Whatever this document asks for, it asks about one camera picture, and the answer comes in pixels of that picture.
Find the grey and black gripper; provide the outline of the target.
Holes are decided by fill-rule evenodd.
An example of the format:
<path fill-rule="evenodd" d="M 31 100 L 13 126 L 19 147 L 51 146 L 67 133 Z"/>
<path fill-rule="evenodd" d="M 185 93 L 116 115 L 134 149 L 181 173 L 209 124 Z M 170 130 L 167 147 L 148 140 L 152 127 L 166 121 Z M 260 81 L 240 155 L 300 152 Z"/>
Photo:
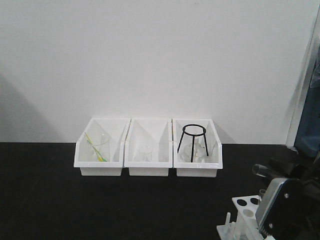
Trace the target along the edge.
<path fill-rule="evenodd" d="M 320 238 L 320 159 L 309 166 L 270 161 L 277 175 L 268 182 L 255 213 L 259 232 L 276 240 Z"/>

